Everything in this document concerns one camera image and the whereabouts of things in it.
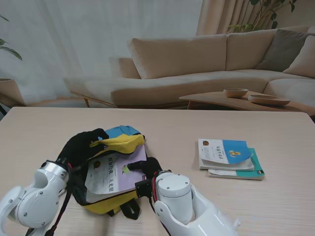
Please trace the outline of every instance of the sofa leg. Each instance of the sofa leg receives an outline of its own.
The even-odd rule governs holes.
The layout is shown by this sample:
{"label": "sofa leg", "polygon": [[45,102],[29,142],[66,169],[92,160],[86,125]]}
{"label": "sofa leg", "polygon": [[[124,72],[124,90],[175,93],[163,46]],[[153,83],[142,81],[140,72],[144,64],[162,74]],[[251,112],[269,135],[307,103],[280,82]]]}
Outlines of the sofa leg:
{"label": "sofa leg", "polygon": [[84,101],[85,101],[85,105],[87,105],[87,107],[90,107],[89,101],[87,99],[85,99],[85,98],[84,98]]}
{"label": "sofa leg", "polygon": [[187,110],[192,110],[193,107],[193,101],[189,101],[189,104],[187,106]]}

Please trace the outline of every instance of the bowl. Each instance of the bowl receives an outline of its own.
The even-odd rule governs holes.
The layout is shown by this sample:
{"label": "bowl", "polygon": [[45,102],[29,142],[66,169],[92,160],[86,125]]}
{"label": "bowl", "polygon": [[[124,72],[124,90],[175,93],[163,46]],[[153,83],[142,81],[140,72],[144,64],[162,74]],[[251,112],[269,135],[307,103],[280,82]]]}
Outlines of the bowl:
{"label": "bowl", "polygon": [[290,102],[289,99],[270,95],[249,95],[248,101],[260,105],[284,106]]}
{"label": "bowl", "polygon": [[243,97],[248,92],[245,88],[226,88],[223,93],[226,97]]}

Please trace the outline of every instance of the coffee table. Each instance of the coffee table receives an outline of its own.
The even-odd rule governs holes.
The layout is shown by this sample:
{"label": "coffee table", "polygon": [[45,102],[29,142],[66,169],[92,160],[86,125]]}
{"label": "coffee table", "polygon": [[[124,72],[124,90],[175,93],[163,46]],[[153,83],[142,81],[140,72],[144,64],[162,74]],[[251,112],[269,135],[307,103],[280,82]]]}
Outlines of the coffee table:
{"label": "coffee table", "polygon": [[[232,219],[240,236],[297,236],[315,232],[315,125],[299,112],[13,108],[0,121],[0,197],[27,186],[34,171],[55,160],[73,135],[129,124],[147,139],[147,153],[164,169],[190,178]],[[198,169],[198,138],[246,140],[266,173],[263,181],[207,178]],[[55,236],[166,236],[148,199],[138,220],[89,213],[72,198]],[[8,235],[26,229],[6,222]]]}
{"label": "coffee table", "polygon": [[290,102],[285,106],[262,106],[248,101],[249,95],[263,95],[258,92],[249,91],[244,97],[229,98],[223,92],[208,92],[192,94],[180,97],[182,100],[189,101],[187,109],[192,109],[195,103],[210,103],[234,108],[241,111],[268,111],[268,112],[305,112],[309,116],[315,116],[315,108],[298,102]]}

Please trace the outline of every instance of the blue fabric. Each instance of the blue fabric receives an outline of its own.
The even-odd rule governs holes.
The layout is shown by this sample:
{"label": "blue fabric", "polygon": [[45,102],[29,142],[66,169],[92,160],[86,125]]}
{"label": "blue fabric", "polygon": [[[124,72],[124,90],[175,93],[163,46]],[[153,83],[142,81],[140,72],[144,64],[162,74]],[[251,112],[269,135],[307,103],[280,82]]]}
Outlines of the blue fabric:
{"label": "blue fabric", "polygon": [[120,125],[108,130],[105,130],[110,139],[116,138],[122,134],[134,135],[140,133],[138,130],[132,128],[129,125]]}

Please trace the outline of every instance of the book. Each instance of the book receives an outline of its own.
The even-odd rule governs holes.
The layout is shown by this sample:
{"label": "book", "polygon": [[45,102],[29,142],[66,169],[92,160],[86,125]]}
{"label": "book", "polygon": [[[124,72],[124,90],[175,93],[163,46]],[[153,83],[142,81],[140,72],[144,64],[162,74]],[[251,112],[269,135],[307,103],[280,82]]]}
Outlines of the book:
{"label": "book", "polygon": [[201,170],[254,170],[246,141],[198,139],[198,149]]}
{"label": "book", "polygon": [[134,190],[134,184],[145,180],[146,177],[140,170],[129,171],[126,166],[145,160],[144,145],[139,145],[132,154],[115,152],[91,161],[85,181],[86,201],[94,203]]}
{"label": "book", "polygon": [[209,169],[209,177],[263,180],[265,173],[259,163],[255,149],[249,148],[249,151],[252,153],[251,160],[254,164],[254,171],[224,171]]}

